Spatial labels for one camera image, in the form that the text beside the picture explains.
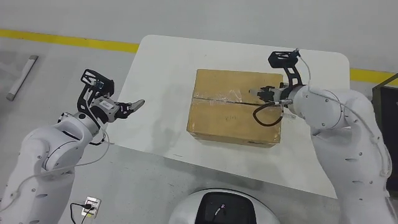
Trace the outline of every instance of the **white cable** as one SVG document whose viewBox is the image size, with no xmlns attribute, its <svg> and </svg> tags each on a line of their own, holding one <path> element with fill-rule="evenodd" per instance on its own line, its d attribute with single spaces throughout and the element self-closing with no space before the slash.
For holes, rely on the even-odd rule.
<svg viewBox="0 0 398 224">
<path fill-rule="evenodd" d="M 94 116 L 93 112 L 90 110 L 90 107 L 88 106 L 88 101 L 87 101 L 86 98 L 85 98 L 85 101 L 86 101 L 86 107 L 87 107 L 88 111 L 91 113 L 91 115 L 92 115 L 93 118 L 95 119 L 95 116 Z M 80 166 L 87 166 L 87 165 L 89 165 L 89 164 L 94 164 L 95 162 L 98 162 L 99 160 L 101 160 L 101 159 L 106 155 L 106 153 L 108 152 L 109 146 L 110 146 L 110 144 L 111 144 L 111 141 L 109 140 L 109 135 L 108 135 L 108 133 L 106 132 L 106 130 L 105 130 L 103 124 L 102 124 L 100 121 L 97 121 L 96 119 L 95 119 L 95 121 L 96 121 L 96 122 L 98 123 L 98 125 L 100 126 L 100 129 L 102 130 L 103 134 L 106 136 L 106 139 L 107 139 L 107 142 L 108 142 L 108 145 L 106 146 L 106 150 L 105 150 L 104 154 L 103 154 L 101 157 L 99 157 L 97 160 L 94 160 L 94 161 L 92 161 L 92 162 L 87 162 L 87 163 L 84 163 L 84 164 L 77 164 L 77 165 L 74 165 L 74 166 L 66 166 L 66 167 L 63 167 L 63 168 L 54 169 L 54 170 L 51 170 L 51 171 L 47 171 L 47 172 L 43 172 L 43 173 L 31 175 L 30 177 L 25 178 L 25 179 L 18 185 L 17 190 L 13 192 L 14 198 L 12 199 L 12 201 L 10 202 L 10 204 L 8 204 L 6 207 L 4 207 L 2 210 L 0 210 L 0 213 L 3 212 L 3 211 L 5 211 L 7 208 L 9 208 L 9 207 L 19 198 L 19 194 L 21 193 L 22 184 L 24 184 L 25 182 L 27 182 L 29 179 L 31 179 L 31 178 L 33 178 L 33 177 L 39 177 L 39 176 L 50 175 L 50 174 L 52 174 L 52 173 L 54 173 L 54 172 L 57 172 L 57 171 L 60 171 L 60 170 L 72 169 L 72 168 L 76 168 L 76 167 L 80 167 Z"/>
<path fill-rule="evenodd" d="M 351 112 L 364 124 L 365 128 L 368 130 L 368 132 L 370 133 L 370 135 L 372 136 L 372 138 L 373 138 L 373 139 L 376 138 L 376 135 L 373 133 L 372 129 L 369 127 L 369 125 L 367 124 L 367 122 L 365 122 L 365 120 L 361 117 L 361 115 L 359 115 L 359 113 L 357 113 L 355 110 L 353 110 L 352 108 L 350 108 L 349 106 L 347 106 L 346 104 L 344 104 L 344 103 L 342 103 L 342 102 L 340 102 L 340 101 L 338 101 L 338 100 L 335 100 L 335 99 L 333 99 L 333 98 L 330 98 L 330 97 L 328 97 L 328 96 L 326 96 L 326 95 L 321 95 L 321 94 L 319 94 L 319 93 L 315 93 L 314 91 L 311 90 L 311 70 L 310 70 L 310 67 L 308 66 L 308 64 L 306 63 L 306 61 L 301 57 L 301 55 L 299 55 L 298 57 L 300 57 L 301 61 L 305 64 L 305 66 L 307 67 L 307 70 L 308 70 L 308 77 L 309 77 L 309 79 L 308 79 L 308 91 L 309 91 L 310 93 L 313 93 L 314 95 L 318 95 L 318 96 L 324 97 L 324 98 L 326 98 L 326 99 L 328 99 L 328 100 L 334 101 L 334 102 L 340 104 L 341 106 L 344 106 L 344 107 L 347 108 L 348 110 L 350 110 L 350 111 L 351 111 Z M 378 151 L 379 151 L 379 153 L 380 153 L 380 156 L 383 158 L 383 153 L 382 153 L 382 151 L 381 151 L 381 148 L 380 148 L 379 144 L 380 144 L 380 143 L 378 142 L 378 143 L 376 144 L 376 147 L 377 147 L 377 149 L 378 149 Z M 386 147 L 386 145 L 385 145 L 384 143 L 383 143 L 383 146 L 384 146 L 384 149 L 386 150 L 386 154 L 387 154 L 387 158 L 388 158 L 388 162 L 387 162 L 388 165 L 387 165 L 387 171 L 385 171 L 386 165 L 384 164 L 384 160 L 381 159 L 381 161 L 382 161 L 382 171 L 381 171 L 380 174 L 381 174 L 381 176 L 384 176 L 384 177 L 390 177 L 390 175 L 391 175 L 391 173 L 392 173 L 392 169 L 391 169 L 391 167 L 392 167 L 392 160 L 391 160 L 390 154 L 388 153 L 387 147 Z"/>
</svg>

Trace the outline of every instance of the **cable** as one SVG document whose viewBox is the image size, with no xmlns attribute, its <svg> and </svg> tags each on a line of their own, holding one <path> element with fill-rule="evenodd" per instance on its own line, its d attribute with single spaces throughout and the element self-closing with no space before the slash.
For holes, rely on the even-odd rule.
<svg viewBox="0 0 398 224">
<path fill-rule="evenodd" d="M 366 129 L 368 130 L 368 132 L 370 133 L 371 137 L 372 137 L 373 139 L 376 139 L 376 135 L 373 133 L 372 129 L 369 127 L 369 125 L 367 124 L 367 122 L 365 122 L 365 120 L 362 118 L 362 116 L 359 115 L 359 113 L 357 113 L 355 110 L 353 110 L 352 108 L 350 108 L 350 107 L 347 106 L 346 104 L 342 103 L 341 101 L 335 100 L 335 99 L 330 98 L 330 97 L 328 97 L 328 96 L 326 96 L 326 95 L 321 95 L 321 94 L 319 94 L 319 93 L 315 93 L 314 91 L 311 90 L 311 70 L 310 70 L 310 67 L 308 66 L 308 64 L 306 63 L 306 61 L 301 57 L 301 55 L 298 55 L 298 57 L 300 57 L 301 61 L 305 64 L 305 66 L 307 67 L 307 70 L 308 70 L 308 77 L 309 77 L 309 79 L 308 79 L 308 91 L 309 91 L 310 93 L 314 94 L 314 95 L 318 95 L 318 96 L 324 97 L 324 98 L 326 98 L 326 99 L 328 99 L 328 100 L 334 101 L 334 102 L 340 104 L 341 106 L 344 106 L 344 107 L 347 108 L 348 110 L 350 110 L 350 111 L 351 111 L 351 112 L 364 124 L 365 128 L 366 128 Z M 384 159 L 383 159 L 384 156 L 383 156 L 383 153 L 382 153 L 382 151 L 381 151 L 381 147 L 379 146 L 379 144 L 380 144 L 379 142 L 376 143 L 377 149 L 378 149 L 378 151 L 379 151 L 379 153 L 380 153 L 380 156 L 382 157 L 382 159 L 381 159 L 381 161 L 382 161 L 382 171 L 380 172 L 380 175 L 381 175 L 381 176 L 384 176 L 384 177 L 390 177 L 390 176 L 391 176 L 391 173 L 392 173 L 392 169 L 391 169 L 391 167 L 392 167 L 391 155 L 388 153 L 387 147 L 386 147 L 386 145 L 383 143 L 385 152 L 386 152 L 386 154 L 387 154 L 387 159 L 388 159 L 388 162 L 387 162 L 387 163 L 388 163 L 388 164 L 387 164 L 387 171 L 385 171 L 386 165 L 384 164 L 384 163 L 385 163 L 385 161 L 384 161 Z"/>
<path fill-rule="evenodd" d="M 275 106 L 275 105 L 276 105 L 275 102 L 268 102 L 268 103 L 265 103 L 264 105 L 258 107 L 257 109 L 255 109 L 255 110 L 253 111 L 253 118 L 254 118 L 254 120 L 256 120 L 257 123 L 259 123 L 260 125 L 265 126 L 265 127 L 275 126 L 277 123 L 279 123 L 279 122 L 282 120 L 282 115 L 281 115 L 275 122 L 273 122 L 273 123 L 271 123 L 271 124 L 263 123 L 263 122 L 261 122 L 261 121 L 257 118 L 257 113 L 258 113 L 258 112 L 260 112 L 261 110 L 267 108 L 268 106 Z"/>
<path fill-rule="evenodd" d="M 85 219 L 86 219 L 87 215 L 89 214 L 89 212 L 92 211 L 92 210 L 94 210 L 94 209 L 95 209 L 95 207 L 92 207 L 92 208 L 90 208 L 90 209 L 87 211 L 85 217 L 84 217 L 83 220 L 81 221 L 81 224 L 83 224 L 83 222 L 85 221 Z"/>
<path fill-rule="evenodd" d="M 73 222 L 73 224 L 76 224 L 76 222 L 75 222 L 75 220 L 73 219 L 73 211 L 72 211 L 72 205 L 76 205 L 76 206 L 81 206 L 81 207 L 83 207 L 84 209 L 94 209 L 94 207 L 91 207 L 91 204 L 79 204 L 79 203 L 75 203 L 75 202 L 72 202 L 70 205 L 69 205 L 69 207 L 70 207 L 70 218 L 72 219 L 72 222 Z"/>
<path fill-rule="evenodd" d="M 85 101 L 86 101 L 86 107 L 88 108 L 88 111 L 91 113 L 92 116 L 94 116 L 93 112 L 91 112 L 90 108 L 88 107 L 88 101 L 87 101 L 86 98 L 85 98 Z M 106 150 L 105 150 L 104 154 L 103 154 L 101 157 L 99 157 L 97 160 L 94 160 L 94 161 L 92 161 L 92 162 L 87 162 L 87 163 L 84 163 L 84 164 L 77 164 L 77 165 L 74 165 L 74 166 L 66 166 L 66 167 L 63 167 L 63 168 L 54 169 L 54 170 L 51 170 L 51 171 L 47 171 L 47 172 L 42 172 L 42 173 L 38 173 L 38 174 L 35 174 L 35 175 L 31 175 L 31 176 L 25 178 L 25 179 L 18 185 L 17 190 L 11 194 L 11 195 L 13 195 L 13 197 L 14 197 L 14 198 L 12 199 L 12 201 L 11 201 L 6 207 L 4 207 L 2 210 L 0 210 L 0 213 L 3 212 L 3 211 L 5 211 L 7 208 L 9 208 L 9 207 L 19 198 L 19 195 L 20 195 L 20 193 L 21 193 L 21 186 L 22 186 L 25 182 L 27 182 L 29 179 L 31 179 L 31 178 L 33 178 L 33 177 L 38 177 L 38 176 L 50 175 L 50 174 L 53 174 L 54 172 L 61 171 L 61 170 L 65 170 L 65 169 L 73 169 L 73 168 L 80 167 L 80 166 L 87 166 L 87 165 L 89 165 L 89 164 L 94 164 L 95 162 L 98 162 L 99 160 L 101 160 L 101 159 L 106 155 L 106 153 L 108 152 L 109 147 L 110 147 L 110 144 L 111 144 L 111 141 L 109 140 L 109 135 L 108 135 L 108 133 L 106 132 L 106 130 L 105 130 L 103 124 L 102 124 L 100 121 L 97 121 L 97 120 L 95 120 L 95 121 L 99 124 L 99 126 L 101 127 L 102 132 L 106 135 L 106 139 L 107 139 L 107 142 L 108 142 L 108 146 L 106 147 Z"/>
</svg>

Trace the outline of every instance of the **electrical outlet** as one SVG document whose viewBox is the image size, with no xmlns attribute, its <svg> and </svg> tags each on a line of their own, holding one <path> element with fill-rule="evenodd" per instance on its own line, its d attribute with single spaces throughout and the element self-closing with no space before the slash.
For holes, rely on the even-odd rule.
<svg viewBox="0 0 398 224">
<path fill-rule="evenodd" d="M 81 215 L 83 216 L 87 215 L 87 218 L 88 217 L 95 218 L 97 216 L 98 209 L 100 208 L 101 200 L 94 197 L 87 197 L 85 204 L 91 204 L 91 206 L 95 208 L 93 210 L 83 208 L 83 210 L 81 211 Z"/>
</svg>

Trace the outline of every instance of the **gray floor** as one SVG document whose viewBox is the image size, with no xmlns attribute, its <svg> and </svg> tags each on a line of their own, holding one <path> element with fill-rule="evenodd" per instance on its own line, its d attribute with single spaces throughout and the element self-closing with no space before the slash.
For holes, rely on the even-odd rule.
<svg viewBox="0 0 398 224">
<path fill-rule="evenodd" d="M 104 148 L 89 147 L 85 161 L 98 157 Z M 109 154 L 97 164 L 76 170 L 71 200 L 79 201 L 86 195 L 103 200 L 92 223 L 167 223 L 179 200 L 213 187 L 255 196 L 281 223 L 338 223 L 340 209 L 335 199 L 119 146 L 111 146 Z M 70 223 L 68 210 L 60 223 Z"/>
<path fill-rule="evenodd" d="M 16 77 L 0 71 L 0 191 L 15 166 L 22 139 L 39 126 L 56 123 L 63 111 L 76 111 L 85 68 L 114 79 L 117 98 L 134 58 L 121 52 L 0 39 L 0 63 L 17 72 L 30 54 L 40 58 L 14 102 L 6 101 L 5 95 Z M 82 162 L 92 161 L 104 149 L 87 147 Z M 208 187 L 251 194 L 267 204 L 282 223 L 338 223 L 335 199 L 118 146 L 111 146 L 96 164 L 76 169 L 70 201 L 82 202 L 88 195 L 103 201 L 98 217 L 85 223 L 167 223 L 179 200 Z M 75 209 L 78 222 L 80 211 Z M 71 223 L 69 214 L 66 209 L 61 224 Z"/>
</svg>

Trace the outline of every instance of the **black cable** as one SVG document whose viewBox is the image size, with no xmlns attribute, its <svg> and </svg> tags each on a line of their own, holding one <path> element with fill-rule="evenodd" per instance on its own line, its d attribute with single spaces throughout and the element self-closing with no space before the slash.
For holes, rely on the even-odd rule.
<svg viewBox="0 0 398 224">
<path fill-rule="evenodd" d="M 262 125 L 262 126 L 266 126 L 266 127 L 275 126 L 277 123 L 279 123 L 279 122 L 282 120 L 282 115 L 281 115 L 275 122 L 273 122 L 273 123 L 271 123 L 271 124 L 263 123 L 263 122 L 261 122 L 261 121 L 257 118 L 257 113 L 258 113 L 258 112 L 260 112 L 261 110 L 267 108 L 268 106 L 274 106 L 274 105 L 275 105 L 275 102 L 268 102 L 268 103 L 265 103 L 264 105 L 260 106 L 260 107 L 257 108 L 256 110 L 254 110 L 254 111 L 253 111 L 253 118 L 254 118 L 254 120 L 256 120 L 257 123 L 259 123 L 259 124 Z"/>
<path fill-rule="evenodd" d="M 73 224 L 76 224 L 75 220 L 73 219 L 73 211 L 72 211 L 72 205 L 80 206 L 85 209 L 94 209 L 94 207 L 91 207 L 91 204 L 79 204 L 79 203 L 74 203 L 72 202 L 69 207 L 70 207 L 70 218 L 72 219 Z"/>
<path fill-rule="evenodd" d="M 84 217 L 83 220 L 81 221 L 81 224 L 83 224 L 83 222 L 85 221 L 85 219 L 86 219 L 87 215 L 89 214 L 89 212 L 92 211 L 92 210 L 94 210 L 94 208 L 95 208 L 95 207 L 92 207 L 92 208 L 90 208 L 89 211 L 87 211 L 85 217 Z"/>
</svg>

